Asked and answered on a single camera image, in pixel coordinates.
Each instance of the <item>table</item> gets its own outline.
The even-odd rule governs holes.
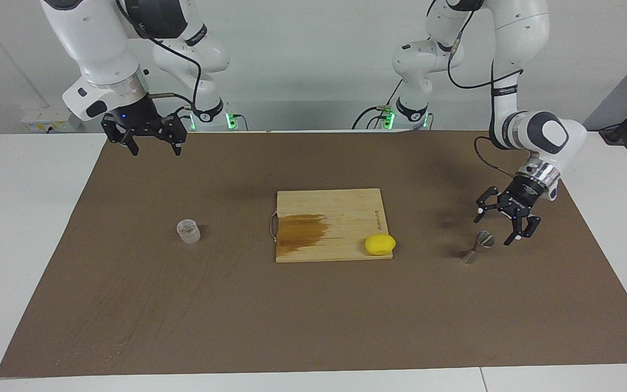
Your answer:
[[[93,169],[102,134],[0,136],[0,360]],[[627,150],[591,134],[564,176],[627,290]],[[0,390],[622,390],[627,365],[0,380]]]

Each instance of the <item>clear plastic cup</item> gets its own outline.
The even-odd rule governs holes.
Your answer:
[[[197,243],[197,241],[200,240],[200,229],[198,228],[197,223],[195,223],[192,219],[180,221],[176,230],[181,236],[182,241],[188,245]]]

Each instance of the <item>lemon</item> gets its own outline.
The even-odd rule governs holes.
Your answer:
[[[396,240],[389,234],[376,234],[364,241],[364,249],[373,256],[384,256],[393,252]]]

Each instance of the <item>brown table mat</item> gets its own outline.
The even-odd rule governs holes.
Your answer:
[[[627,294],[567,190],[472,266],[509,178],[475,132],[191,134],[107,145],[0,377],[627,363]],[[510,170],[524,151],[486,158]],[[393,260],[276,265],[277,191],[381,188]],[[201,225],[196,246],[176,223]]]

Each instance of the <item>wooden cutting board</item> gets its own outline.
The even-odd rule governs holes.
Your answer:
[[[364,240],[388,234],[380,189],[277,193],[276,262],[388,260],[372,256]]]

